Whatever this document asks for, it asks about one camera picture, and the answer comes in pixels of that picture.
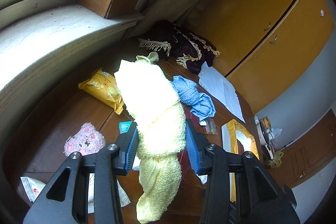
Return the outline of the teal small tissue pack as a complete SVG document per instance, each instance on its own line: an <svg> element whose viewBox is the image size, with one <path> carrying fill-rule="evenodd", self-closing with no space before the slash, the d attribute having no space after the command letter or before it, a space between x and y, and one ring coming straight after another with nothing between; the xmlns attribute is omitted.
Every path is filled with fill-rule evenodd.
<svg viewBox="0 0 336 224"><path fill-rule="evenodd" d="M118 125L118 129L121 134L127 133L129 131L129 128L131 127L132 121L125 121L120 122Z"/></svg>

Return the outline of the zip bag of pens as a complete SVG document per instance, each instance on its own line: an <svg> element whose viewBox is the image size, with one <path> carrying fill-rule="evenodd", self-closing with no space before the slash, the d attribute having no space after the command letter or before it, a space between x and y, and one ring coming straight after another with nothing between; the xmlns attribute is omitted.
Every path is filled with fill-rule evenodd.
<svg viewBox="0 0 336 224"><path fill-rule="evenodd" d="M199 125L203 128L203 131L207 135L216 134L216 125L212 118L206 118L204 120L199 121Z"/></svg>

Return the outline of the red tissue pack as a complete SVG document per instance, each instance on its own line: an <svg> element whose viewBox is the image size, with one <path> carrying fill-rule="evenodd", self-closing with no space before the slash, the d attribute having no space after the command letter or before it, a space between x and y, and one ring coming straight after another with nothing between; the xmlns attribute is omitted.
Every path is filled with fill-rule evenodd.
<svg viewBox="0 0 336 224"><path fill-rule="evenodd" d="M191 119L194 128L197 132L204 133L202 126L199 124L199 118L190 112L190 107L183 105L185 115L187 119ZM182 181L186 184L196 185L204 187L207 181L207 176L197 176L194 170L191 168L187 148L178 154L178 159L182 169Z"/></svg>

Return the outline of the blue towel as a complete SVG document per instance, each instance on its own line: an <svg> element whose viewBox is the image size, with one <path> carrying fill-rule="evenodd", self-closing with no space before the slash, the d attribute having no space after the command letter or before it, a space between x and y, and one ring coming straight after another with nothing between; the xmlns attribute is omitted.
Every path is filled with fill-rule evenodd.
<svg viewBox="0 0 336 224"><path fill-rule="evenodd" d="M182 76L174 76L171 85L181 102L190 106L191 113L198 117L200 121L215 116L216 110L211 97L206 93L199 92L194 81Z"/></svg>

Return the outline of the yellow lined white box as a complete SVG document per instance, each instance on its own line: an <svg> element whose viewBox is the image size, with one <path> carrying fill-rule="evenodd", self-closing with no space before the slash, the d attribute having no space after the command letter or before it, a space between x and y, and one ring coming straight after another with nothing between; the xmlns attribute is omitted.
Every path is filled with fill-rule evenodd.
<svg viewBox="0 0 336 224"><path fill-rule="evenodd" d="M238 155L251 151L260 159L254 136L235 119L222 126L222 146L226 152Z"/></svg>

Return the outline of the pink plush toy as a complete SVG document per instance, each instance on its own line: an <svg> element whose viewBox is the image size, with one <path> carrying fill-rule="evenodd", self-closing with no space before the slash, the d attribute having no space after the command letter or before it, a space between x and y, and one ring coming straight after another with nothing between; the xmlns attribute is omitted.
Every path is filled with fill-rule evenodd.
<svg viewBox="0 0 336 224"><path fill-rule="evenodd" d="M64 144L64 154L80 152L83 156L97 153L106 146L104 136L92 123L84 123L74 136L70 136Z"/></svg>

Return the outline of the yellow towel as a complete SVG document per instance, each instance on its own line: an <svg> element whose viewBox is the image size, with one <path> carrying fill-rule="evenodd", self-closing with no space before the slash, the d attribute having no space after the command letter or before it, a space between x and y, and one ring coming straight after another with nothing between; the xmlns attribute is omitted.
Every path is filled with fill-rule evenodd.
<svg viewBox="0 0 336 224"><path fill-rule="evenodd" d="M178 153L186 146L186 116L177 92L162 69L145 56L121 60L114 74L129 115L137 124L139 223L161 218L175 198L182 179Z"/></svg>

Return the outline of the yellow snack bag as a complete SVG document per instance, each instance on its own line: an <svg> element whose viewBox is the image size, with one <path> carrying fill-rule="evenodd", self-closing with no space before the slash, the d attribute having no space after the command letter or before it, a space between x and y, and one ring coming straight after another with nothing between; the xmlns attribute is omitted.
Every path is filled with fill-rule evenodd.
<svg viewBox="0 0 336 224"><path fill-rule="evenodd" d="M110 73L98 69L90 79L78 84L79 89L111 107L117 115L125 106L116 79Z"/></svg>

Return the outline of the white plastic package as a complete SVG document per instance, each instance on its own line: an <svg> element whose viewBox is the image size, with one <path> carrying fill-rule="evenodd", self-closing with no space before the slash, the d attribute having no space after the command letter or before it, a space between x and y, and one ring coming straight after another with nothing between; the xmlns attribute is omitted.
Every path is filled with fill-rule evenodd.
<svg viewBox="0 0 336 224"><path fill-rule="evenodd" d="M117 176L131 170L135 155L101 149L83 156L71 153L43 187L21 181L32 208L25 223L87 223L89 175L94 174L94 218L96 223L122 223Z"/></svg>

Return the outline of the white paper sheets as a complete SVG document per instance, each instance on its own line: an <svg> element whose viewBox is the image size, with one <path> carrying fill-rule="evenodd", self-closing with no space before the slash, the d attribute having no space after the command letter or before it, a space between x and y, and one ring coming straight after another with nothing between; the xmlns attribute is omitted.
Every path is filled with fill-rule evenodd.
<svg viewBox="0 0 336 224"><path fill-rule="evenodd" d="M204 62L198 76L203 89L220 101L232 115L245 122L236 90L223 75Z"/></svg>

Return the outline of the white rice cooker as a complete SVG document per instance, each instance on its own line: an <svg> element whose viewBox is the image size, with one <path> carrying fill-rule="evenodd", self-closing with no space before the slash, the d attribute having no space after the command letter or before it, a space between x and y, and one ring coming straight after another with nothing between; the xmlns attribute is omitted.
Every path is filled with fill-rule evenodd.
<svg viewBox="0 0 336 224"><path fill-rule="evenodd" d="M262 152L268 160L274 160L274 149L272 143L270 142L268 129L256 115L254 116L254 120L256 123Z"/></svg>

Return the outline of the yellow ceramic jar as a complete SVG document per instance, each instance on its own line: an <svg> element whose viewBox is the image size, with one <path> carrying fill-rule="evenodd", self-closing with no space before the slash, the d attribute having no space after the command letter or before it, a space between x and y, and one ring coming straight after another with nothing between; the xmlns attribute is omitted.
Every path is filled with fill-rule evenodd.
<svg viewBox="0 0 336 224"><path fill-rule="evenodd" d="M264 125L266 129L271 129L271 121L268 117L264 117L260 119L260 123Z"/></svg>

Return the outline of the purple gold fringed cloth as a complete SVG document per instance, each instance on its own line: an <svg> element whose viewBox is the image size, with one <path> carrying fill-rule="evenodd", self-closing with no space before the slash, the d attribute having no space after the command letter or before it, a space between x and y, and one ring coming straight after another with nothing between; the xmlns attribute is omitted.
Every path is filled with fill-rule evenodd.
<svg viewBox="0 0 336 224"><path fill-rule="evenodd" d="M213 65L221 52L207 39L167 20L155 22L138 37L139 46L155 51L159 57L172 57L178 65L193 74L199 74L204 63Z"/></svg>

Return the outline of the brown wooden door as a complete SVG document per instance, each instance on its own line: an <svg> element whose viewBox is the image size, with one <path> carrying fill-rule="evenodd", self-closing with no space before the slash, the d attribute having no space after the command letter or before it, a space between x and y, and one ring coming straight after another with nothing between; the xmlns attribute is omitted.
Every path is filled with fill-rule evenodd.
<svg viewBox="0 0 336 224"><path fill-rule="evenodd" d="M294 188L335 158L335 115L329 110L306 134L282 151L281 165L268 170L280 185Z"/></svg>

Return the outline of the yellow wooden wardrobe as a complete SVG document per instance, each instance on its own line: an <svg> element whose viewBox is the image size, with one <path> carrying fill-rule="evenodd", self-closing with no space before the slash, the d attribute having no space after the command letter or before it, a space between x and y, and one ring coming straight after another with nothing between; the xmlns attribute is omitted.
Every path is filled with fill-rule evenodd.
<svg viewBox="0 0 336 224"><path fill-rule="evenodd" d="M214 68L254 113L308 69L334 29L326 0L199 0L183 25L220 51Z"/></svg>

